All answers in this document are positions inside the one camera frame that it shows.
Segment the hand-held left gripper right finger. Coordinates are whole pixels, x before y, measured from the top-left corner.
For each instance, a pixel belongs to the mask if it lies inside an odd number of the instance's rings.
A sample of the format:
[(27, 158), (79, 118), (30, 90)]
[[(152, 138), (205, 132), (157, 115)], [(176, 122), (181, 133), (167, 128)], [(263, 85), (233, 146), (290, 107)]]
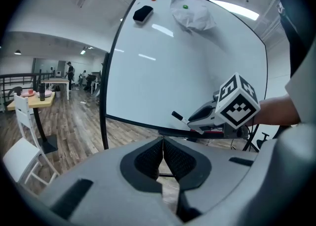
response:
[(188, 222), (223, 200), (248, 172), (257, 153), (164, 137), (163, 157), (180, 186), (176, 215)]

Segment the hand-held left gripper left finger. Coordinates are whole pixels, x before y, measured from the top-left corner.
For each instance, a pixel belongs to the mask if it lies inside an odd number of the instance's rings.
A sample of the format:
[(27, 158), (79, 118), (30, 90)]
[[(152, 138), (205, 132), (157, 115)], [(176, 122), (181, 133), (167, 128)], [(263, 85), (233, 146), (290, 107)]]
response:
[(157, 182), (163, 138), (94, 154), (41, 194), (51, 212), (74, 226), (180, 226)]

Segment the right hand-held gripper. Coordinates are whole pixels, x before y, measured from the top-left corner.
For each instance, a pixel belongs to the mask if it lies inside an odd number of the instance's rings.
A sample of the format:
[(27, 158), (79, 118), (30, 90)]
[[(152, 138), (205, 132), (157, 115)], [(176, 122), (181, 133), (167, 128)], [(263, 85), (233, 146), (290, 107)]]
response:
[[(243, 138), (249, 134), (246, 123), (260, 110), (253, 86), (239, 73), (234, 73), (213, 93), (209, 101), (188, 119), (190, 129), (204, 134), (223, 133), (225, 138)], [(207, 118), (214, 110), (214, 118)]]

